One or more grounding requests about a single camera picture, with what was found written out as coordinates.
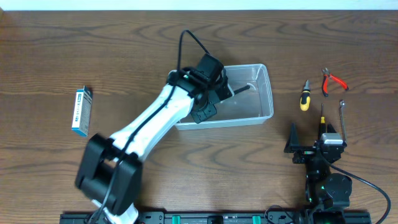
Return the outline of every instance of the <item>toothpaste box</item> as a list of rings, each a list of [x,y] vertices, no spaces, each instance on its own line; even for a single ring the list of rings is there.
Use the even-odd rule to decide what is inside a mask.
[[[72,130],[80,136],[87,137],[90,123],[91,102],[93,93],[84,86],[76,92],[75,110],[73,112]]]

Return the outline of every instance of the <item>red pliers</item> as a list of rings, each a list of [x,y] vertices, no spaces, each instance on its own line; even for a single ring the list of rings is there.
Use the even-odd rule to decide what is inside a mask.
[[[328,79],[331,78],[335,82],[339,83],[346,91],[348,90],[348,85],[342,79],[332,75],[327,68],[322,69],[323,73],[323,83],[322,83],[322,93],[325,97],[328,97]]]

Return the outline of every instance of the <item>white wall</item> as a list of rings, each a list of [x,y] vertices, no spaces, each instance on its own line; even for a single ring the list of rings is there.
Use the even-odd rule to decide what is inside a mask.
[[[398,9],[398,0],[0,0],[7,10]]]

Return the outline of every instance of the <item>screwdriver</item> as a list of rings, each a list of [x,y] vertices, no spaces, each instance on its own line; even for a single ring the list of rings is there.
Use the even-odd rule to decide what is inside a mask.
[[[323,103],[321,107],[321,122],[319,123],[318,139],[321,139],[323,133],[326,133],[325,117],[323,116]]]
[[[310,101],[310,80],[307,80],[300,97],[300,108],[302,111],[308,110],[310,107]]]

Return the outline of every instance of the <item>wrench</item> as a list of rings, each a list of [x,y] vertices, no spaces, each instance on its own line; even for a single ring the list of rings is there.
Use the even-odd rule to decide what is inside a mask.
[[[347,141],[347,135],[346,135],[346,128],[344,126],[344,119],[343,119],[343,108],[346,105],[344,100],[340,100],[340,122],[341,122],[341,129],[343,130],[343,137],[344,141]]]

